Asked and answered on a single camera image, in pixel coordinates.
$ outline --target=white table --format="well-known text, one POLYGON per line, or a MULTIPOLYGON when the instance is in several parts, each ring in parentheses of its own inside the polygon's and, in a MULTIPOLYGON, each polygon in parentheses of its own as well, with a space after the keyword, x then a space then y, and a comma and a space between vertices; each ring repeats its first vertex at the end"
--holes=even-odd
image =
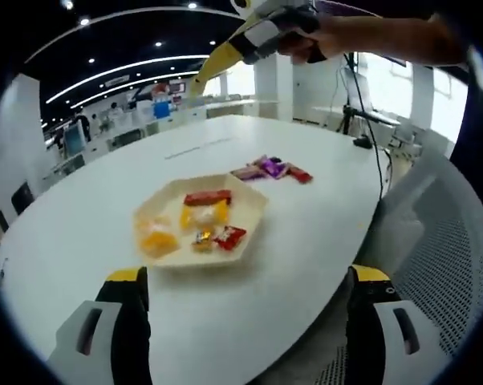
POLYGON ((379 181, 375 153, 349 137, 246 116, 206 120, 112 152, 13 223, 0 248, 0 263, 9 258, 2 290, 34 351, 46 359, 73 310, 112 271, 140 264, 132 213, 143 200, 172 179, 227 172, 263 153, 304 168, 314 183, 252 183, 270 203, 241 264, 178 274, 151 269, 148 289, 154 383, 242 384, 264 371, 338 288, 367 232, 379 181))

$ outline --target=ceiling light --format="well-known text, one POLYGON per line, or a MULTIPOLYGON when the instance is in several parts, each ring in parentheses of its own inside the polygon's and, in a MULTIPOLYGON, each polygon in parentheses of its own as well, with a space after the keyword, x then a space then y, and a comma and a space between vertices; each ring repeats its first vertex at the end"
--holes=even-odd
POLYGON ((72 8, 74 8, 74 3, 71 0, 62 0, 62 6, 64 6, 66 10, 72 10, 72 8))
POLYGON ((190 72, 181 72, 178 74, 167 74, 167 75, 159 75, 159 76, 154 76, 153 78, 147 78, 147 79, 142 79, 142 80, 137 80, 135 82, 127 83, 127 84, 122 84, 121 86, 110 88, 109 90, 100 92, 97 95, 93 95, 89 98, 86 98, 85 100, 81 100, 79 103, 74 104, 71 108, 76 108, 79 107, 82 104, 88 103, 90 100, 93 100, 95 98, 99 98, 100 96, 109 94, 110 92, 118 91, 121 90, 122 88, 134 86, 135 84, 140 84, 140 83, 145 83, 145 82, 152 82, 153 80, 159 80, 159 79, 167 79, 167 78, 173 78, 174 76, 188 76, 188 75, 196 75, 198 74, 199 71, 190 71, 190 72))
POLYGON ((169 56, 168 58, 158 58, 158 59, 144 60, 143 62, 132 63, 132 64, 128 64, 126 66, 113 68, 112 70, 101 72, 100 74, 93 75, 89 78, 81 80, 80 82, 70 86, 69 88, 65 88, 63 91, 58 92, 56 95, 54 95, 54 96, 50 97, 48 100, 46 100, 46 104, 49 104, 49 103, 57 100, 60 96, 65 95, 67 92, 72 91, 73 89, 75 89, 79 86, 82 86, 85 83, 91 82, 92 80, 98 79, 98 78, 105 76, 105 75, 110 75, 110 74, 117 72, 117 71, 127 70, 128 68, 143 66, 145 64, 168 62, 170 60, 207 59, 208 57, 209 57, 209 55, 169 56))

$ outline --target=candy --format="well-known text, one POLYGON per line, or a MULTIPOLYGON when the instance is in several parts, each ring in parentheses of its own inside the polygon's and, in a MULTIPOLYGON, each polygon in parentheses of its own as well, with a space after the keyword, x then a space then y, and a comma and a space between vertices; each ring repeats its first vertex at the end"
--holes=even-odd
POLYGON ((232 251, 240 240, 247 234, 247 231, 234 226, 224 227, 224 231, 213 239, 218 246, 226 251, 232 251))
POLYGON ((192 243, 192 248, 201 253, 211 251, 213 249, 213 235, 214 228, 198 232, 195 241, 192 243))
POLYGON ((276 164, 270 159, 265 160, 259 167, 268 172, 274 179, 280 179, 288 173, 287 164, 276 164))
POLYGON ((311 182, 313 180, 312 175, 308 174, 301 168, 292 165, 291 163, 288 164, 288 173, 302 184, 311 182))
POLYGON ((179 243, 170 229, 167 217, 143 219, 136 222, 138 245, 144 253, 153 257, 162 257, 179 249, 179 243))
POLYGON ((201 191, 187 194, 185 205, 207 206, 223 200, 227 201, 227 205, 231 204, 231 190, 201 191))
POLYGON ((240 180, 254 180, 259 178, 266 178, 266 173, 262 171, 258 166, 247 166, 231 171, 235 177, 240 180))
POLYGON ((214 225, 225 225, 229 221, 229 206, 227 200, 220 201, 215 205, 189 207, 183 205, 180 224, 183 230, 196 226, 199 229, 209 228, 214 225))

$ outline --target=curved light strip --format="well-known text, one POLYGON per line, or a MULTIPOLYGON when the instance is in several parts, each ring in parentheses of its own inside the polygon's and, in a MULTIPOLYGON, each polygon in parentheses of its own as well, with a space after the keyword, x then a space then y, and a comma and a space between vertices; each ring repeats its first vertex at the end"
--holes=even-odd
POLYGON ((150 60, 144 60, 143 62, 136 62, 136 63, 131 63, 131 64, 128 64, 126 66, 122 66, 122 67, 117 67, 117 68, 113 68, 112 70, 107 70, 105 72, 101 72, 100 74, 97 74, 97 75, 93 75, 87 79, 84 79, 84 80, 81 80, 80 82, 74 84, 73 86, 70 86, 69 88, 65 88, 63 91, 61 92, 58 92, 56 95, 50 97, 48 100, 46 100, 46 104, 49 104, 53 101, 55 101, 56 99, 58 99, 61 95, 64 95, 66 94, 67 92, 69 91, 72 91, 73 89, 79 87, 79 86, 82 86, 83 84, 85 83, 88 83, 88 82, 91 82, 92 80, 95 80, 95 79, 98 79, 100 78, 101 76, 105 76, 105 75, 110 75, 112 74, 113 72, 117 72, 117 71, 122 71, 122 70, 126 70, 128 68, 133 68, 133 67, 138 67, 138 66, 143 66, 145 64, 151 64, 151 63, 159 63, 159 62, 168 62, 170 60, 182 60, 182 59, 207 59, 209 57, 209 55, 185 55, 185 56, 169 56, 168 58, 158 58, 158 59, 150 59, 150 60))
POLYGON ((29 57, 28 60, 24 62, 24 64, 28 64, 36 55, 38 55, 40 52, 48 48, 50 45, 56 43, 60 39, 63 39, 65 36, 68 36, 69 34, 76 32, 77 30, 88 28, 92 24, 95 24, 97 22, 103 22, 104 20, 109 20, 110 18, 118 18, 119 16, 125 16, 126 14, 140 14, 142 12, 155 12, 159 10, 183 10, 187 12, 203 12, 205 14, 218 14, 220 16, 226 16, 228 18, 239 18, 240 20, 245 20, 239 14, 231 14, 230 12, 224 12, 223 10, 212 10, 210 8, 201 8, 201 7, 198 7, 194 10, 190 10, 187 6, 150 6, 147 8, 138 8, 136 10, 123 10, 121 12, 115 12, 114 14, 107 14, 106 16, 102 16, 100 18, 93 18, 86 26, 77 26, 72 28, 71 30, 68 30, 67 32, 64 32, 60 36, 53 38, 49 43, 47 43, 45 46, 43 46, 38 51, 36 51, 32 56, 29 57))
POLYGON ((158 80, 158 79, 173 78, 175 76, 196 75, 198 73, 199 73, 199 71, 179 72, 177 74, 160 75, 160 76, 154 76, 153 78, 147 78, 147 79, 137 80, 135 82, 123 84, 121 86, 112 88, 111 90, 107 90, 107 91, 104 91, 104 92, 100 92, 99 94, 93 95, 93 96, 89 97, 88 99, 81 100, 79 103, 74 104, 71 108, 79 107, 81 104, 85 104, 85 103, 89 102, 90 100, 93 100, 95 98, 99 98, 100 96, 107 95, 107 94, 109 94, 110 92, 113 92, 113 91, 121 90, 122 88, 126 88, 126 87, 133 86, 135 84, 145 83, 145 82, 149 82, 149 81, 152 81, 152 80, 158 80))

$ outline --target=computer monitor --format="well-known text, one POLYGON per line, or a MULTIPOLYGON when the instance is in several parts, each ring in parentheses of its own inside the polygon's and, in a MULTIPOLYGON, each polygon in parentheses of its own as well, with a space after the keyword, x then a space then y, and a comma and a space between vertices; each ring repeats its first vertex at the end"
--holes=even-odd
POLYGON ((65 149, 68 156, 74 156, 84 150, 85 139, 81 122, 71 124, 63 133, 63 140, 65 141, 65 149))

